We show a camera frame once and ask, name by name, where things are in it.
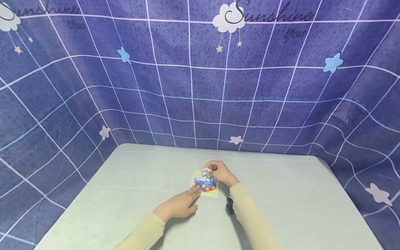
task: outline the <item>text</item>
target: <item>text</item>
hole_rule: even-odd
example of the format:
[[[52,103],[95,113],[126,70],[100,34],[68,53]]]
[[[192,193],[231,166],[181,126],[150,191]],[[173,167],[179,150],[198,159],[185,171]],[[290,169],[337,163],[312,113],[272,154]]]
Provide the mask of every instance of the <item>text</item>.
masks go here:
[[[44,4],[44,9],[40,6],[37,6],[36,9],[28,9],[24,10],[14,10],[14,13],[17,16],[32,16],[32,15],[43,15],[43,14],[78,14],[80,12],[80,8],[77,6],[71,7],[59,7],[59,8],[50,8],[50,0],[46,0]]]
[[[302,38],[305,34],[306,34],[306,31],[305,30],[303,30],[303,31],[298,31],[298,30],[296,30],[296,28],[289,28],[287,31],[286,30],[282,30],[283,32],[286,32],[286,34],[285,34],[285,42],[284,43],[287,43],[288,41],[289,41],[289,39],[291,39],[291,38]]]
[[[76,30],[86,29],[85,23],[83,22],[75,22],[74,20],[68,20],[67,22],[70,29],[74,30],[74,33],[76,33]]]
[[[289,1],[287,4],[285,4],[285,6],[282,8],[282,10],[276,16],[275,16],[275,12],[272,12],[268,17],[267,17],[268,14],[258,14],[256,17],[254,17],[254,14],[250,14],[250,13],[247,13],[246,15],[244,15],[242,10],[239,8],[240,1],[241,0],[236,1],[236,9],[240,12],[240,14],[242,15],[242,18],[239,21],[231,22],[230,20],[228,20],[227,15],[226,15],[227,13],[232,12],[230,10],[225,13],[226,22],[228,22],[230,24],[237,24],[237,23],[241,22],[243,19],[246,22],[247,21],[257,22],[259,20],[262,20],[263,22],[278,22],[280,20],[282,20],[284,22],[294,22],[294,21],[308,21],[315,16],[314,12],[312,12],[312,11],[308,12],[305,15],[296,13],[297,10],[294,10],[293,13],[287,13],[287,9],[290,6],[290,1]],[[249,5],[250,0],[246,0],[245,4]]]

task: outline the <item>blue star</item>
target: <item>blue star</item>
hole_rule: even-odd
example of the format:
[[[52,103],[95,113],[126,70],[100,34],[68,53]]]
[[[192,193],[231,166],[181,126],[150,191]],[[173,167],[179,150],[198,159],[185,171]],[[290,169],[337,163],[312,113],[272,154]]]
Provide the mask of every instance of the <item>blue star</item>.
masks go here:
[[[324,72],[330,71],[332,74],[336,72],[338,66],[342,65],[343,59],[340,58],[340,52],[337,53],[334,57],[327,57],[325,59],[325,67],[323,69]]]
[[[128,62],[129,64],[131,64],[130,62],[130,54],[128,54],[128,52],[125,51],[124,47],[121,46],[120,50],[117,50],[118,53],[121,55],[121,60],[123,62]]]

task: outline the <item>hand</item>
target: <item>hand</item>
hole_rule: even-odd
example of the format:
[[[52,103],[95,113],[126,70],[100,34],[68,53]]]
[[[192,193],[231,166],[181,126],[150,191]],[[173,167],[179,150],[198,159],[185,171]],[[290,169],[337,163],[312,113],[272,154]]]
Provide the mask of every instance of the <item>hand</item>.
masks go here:
[[[175,195],[169,200],[160,204],[155,210],[157,215],[165,223],[171,218],[185,218],[196,212],[198,206],[190,206],[195,199],[201,195],[199,186],[192,186],[189,190]]]
[[[225,183],[229,188],[237,183],[239,180],[234,176],[222,161],[209,161],[207,162],[203,168],[209,168],[212,171],[210,172],[210,176],[214,176],[218,180]]]

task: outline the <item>black object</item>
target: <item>black object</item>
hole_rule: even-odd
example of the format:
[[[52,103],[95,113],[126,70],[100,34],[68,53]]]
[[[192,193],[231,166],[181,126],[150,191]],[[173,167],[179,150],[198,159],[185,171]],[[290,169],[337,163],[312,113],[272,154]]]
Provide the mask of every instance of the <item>black object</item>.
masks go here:
[[[227,201],[228,204],[226,205],[226,211],[228,212],[228,214],[232,215],[235,213],[235,211],[233,210],[233,200],[232,198],[228,197]]]

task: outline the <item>blue backdrop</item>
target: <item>blue backdrop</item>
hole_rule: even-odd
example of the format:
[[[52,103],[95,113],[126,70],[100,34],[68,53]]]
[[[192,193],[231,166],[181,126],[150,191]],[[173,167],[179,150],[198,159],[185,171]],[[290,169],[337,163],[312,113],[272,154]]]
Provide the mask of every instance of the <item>blue backdrop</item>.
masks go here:
[[[320,157],[399,249],[399,13],[398,0],[1,0],[0,249],[34,248],[123,143]]]

